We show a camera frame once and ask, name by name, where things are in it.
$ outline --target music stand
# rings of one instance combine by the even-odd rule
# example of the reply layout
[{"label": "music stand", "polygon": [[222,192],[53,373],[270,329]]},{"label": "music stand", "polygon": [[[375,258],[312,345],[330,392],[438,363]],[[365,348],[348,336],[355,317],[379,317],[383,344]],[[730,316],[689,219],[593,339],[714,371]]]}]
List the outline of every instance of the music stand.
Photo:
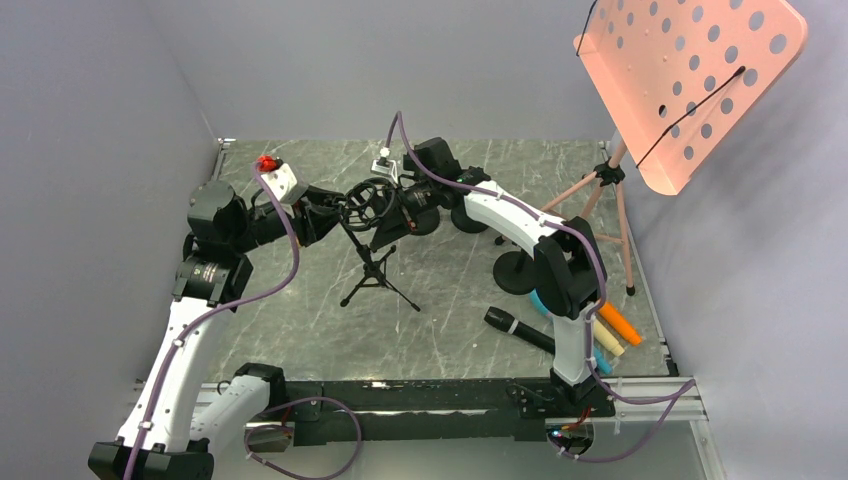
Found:
[{"label": "music stand", "polygon": [[621,237],[598,238],[621,244],[627,293],[633,295],[624,186],[618,178],[623,178],[624,155],[630,151],[652,190],[680,193],[801,54],[807,23],[784,0],[599,0],[596,7],[574,46],[622,142],[607,162],[542,210],[552,210],[600,178],[580,213],[587,218],[603,187],[615,185]]}]

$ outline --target black tripod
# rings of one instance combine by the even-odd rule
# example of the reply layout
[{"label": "black tripod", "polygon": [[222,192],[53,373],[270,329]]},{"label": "black tripod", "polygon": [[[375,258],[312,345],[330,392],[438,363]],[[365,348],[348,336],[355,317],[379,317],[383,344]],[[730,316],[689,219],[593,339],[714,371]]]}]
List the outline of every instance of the black tripod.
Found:
[{"label": "black tripod", "polygon": [[[360,280],[359,283],[357,283],[356,286],[353,287],[353,290],[351,290],[347,297],[345,297],[341,301],[340,305],[346,307],[347,304],[350,303],[350,299],[353,298],[354,295],[356,295],[356,292],[358,292],[360,288],[387,288],[400,295],[401,298],[406,300],[406,303],[408,303],[409,306],[411,306],[416,312],[420,312],[421,308],[418,305],[412,303],[410,299],[406,298],[406,295],[404,295],[400,290],[395,288],[395,286],[392,285],[392,283],[386,278],[386,260],[389,258],[389,255],[397,251],[397,247],[392,245],[392,248],[389,249],[388,253],[380,257],[380,259],[375,262],[371,258],[371,250],[369,250],[368,247],[366,247],[365,245],[361,244],[356,238],[356,235],[354,235],[353,232],[351,232],[347,228],[344,228],[344,225],[342,226],[342,228],[344,229],[347,236],[350,238],[350,241],[353,242],[353,244],[356,246],[356,253],[357,255],[359,255],[359,258],[361,258],[362,262],[364,263],[364,265],[362,265],[362,269],[365,271],[365,273],[362,277],[362,280]],[[373,278],[376,283],[365,283],[371,278]]]}]

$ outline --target blue object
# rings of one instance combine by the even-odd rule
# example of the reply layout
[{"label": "blue object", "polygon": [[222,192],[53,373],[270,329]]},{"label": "blue object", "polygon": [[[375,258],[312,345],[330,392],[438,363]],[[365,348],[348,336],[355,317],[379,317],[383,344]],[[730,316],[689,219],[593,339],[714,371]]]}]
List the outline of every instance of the blue object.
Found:
[{"label": "blue object", "polygon": [[[547,317],[550,319],[552,317],[551,312],[542,304],[542,300],[539,298],[539,294],[536,293],[536,290],[530,292],[530,301],[533,302],[533,306],[536,307],[536,311],[542,314],[543,317]],[[598,347],[594,347],[595,351],[593,352],[595,355],[595,360],[598,362],[598,370],[601,371],[604,375],[609,375],[612,373],[612,367],[609,363],[607,363],[604,355],[598,349]]]}]

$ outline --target orange cylinder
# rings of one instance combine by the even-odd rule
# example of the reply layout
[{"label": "orange cylinder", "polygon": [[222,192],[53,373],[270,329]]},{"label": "orange cylinder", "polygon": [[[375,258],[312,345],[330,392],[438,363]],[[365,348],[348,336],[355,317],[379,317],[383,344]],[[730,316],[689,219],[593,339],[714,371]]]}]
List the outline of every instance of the orange cylinder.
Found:
[{"label": "orange cylinder", "polygon": [[631,345],[639,345],[642,343],[642,337],[639,332],[630,325],[630,322],[624,318],[618,310],[615,309],[609,302],[605,303],[598,313],[604,317],[604,320],[621,335],[622,338],[630,342]]}]

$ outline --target black disc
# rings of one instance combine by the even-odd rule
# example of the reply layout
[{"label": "black disc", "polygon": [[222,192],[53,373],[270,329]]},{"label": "black disc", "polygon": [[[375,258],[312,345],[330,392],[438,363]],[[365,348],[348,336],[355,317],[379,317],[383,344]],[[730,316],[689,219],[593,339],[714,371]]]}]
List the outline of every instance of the black disc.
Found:
[{"label": "black disc", "polygon": [[463,203],[460,203],[451,210],[451,222],[453,222],[456,228],[465,233],[480,233],[489,228],[485,223],[471,220],[465,212],[465,204]]},{"label": "black disc", "polygon": [[512,295],[527,295],[536,288],[533,260],[523,251],[507,252],[498,257],[492,276],[501,290]]},{"label": "black disc", "polygon": [[439,224],[441,222],[442,217],[439,215],[439,211],[437,209],[427,210],[426,212],[418,215],[418,228],[416,228],[412,234],[418,237],[429,235],[439,228]]}]

